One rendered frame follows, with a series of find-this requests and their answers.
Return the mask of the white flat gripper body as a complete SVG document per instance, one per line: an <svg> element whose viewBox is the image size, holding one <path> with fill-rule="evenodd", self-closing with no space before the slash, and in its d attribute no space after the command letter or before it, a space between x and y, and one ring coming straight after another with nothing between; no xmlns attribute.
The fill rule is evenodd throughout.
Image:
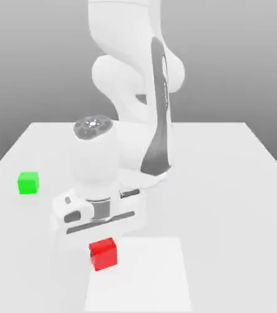
<svg viewBox="0 0 277 313"><path fill-rule="evenodd" d="M118 197L116 201L59 197L54 200L54 244L89 245L118 238L142 228L145 221L145 197Z"/></svg>

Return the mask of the small red cube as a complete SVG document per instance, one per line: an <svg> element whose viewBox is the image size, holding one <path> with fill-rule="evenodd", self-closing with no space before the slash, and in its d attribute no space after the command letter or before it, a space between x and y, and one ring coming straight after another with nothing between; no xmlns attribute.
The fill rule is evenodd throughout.
<svg viewBox="0 0 277 313"><path fill-rule="evenodd" d="M95 271L117 265L117 246L113 238L90 243L89 250L90 261Z"/></svg>

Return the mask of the small green cube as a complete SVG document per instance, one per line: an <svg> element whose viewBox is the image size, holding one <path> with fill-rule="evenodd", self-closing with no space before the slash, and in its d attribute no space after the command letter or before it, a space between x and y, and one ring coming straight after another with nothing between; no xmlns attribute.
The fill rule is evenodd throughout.
<svg viewBox="0 0 277 313"><path fill-rule="evenodd" d="M37 171L21 172L18 176L20 194L37 194L39 190L39 173Z"/></svg>

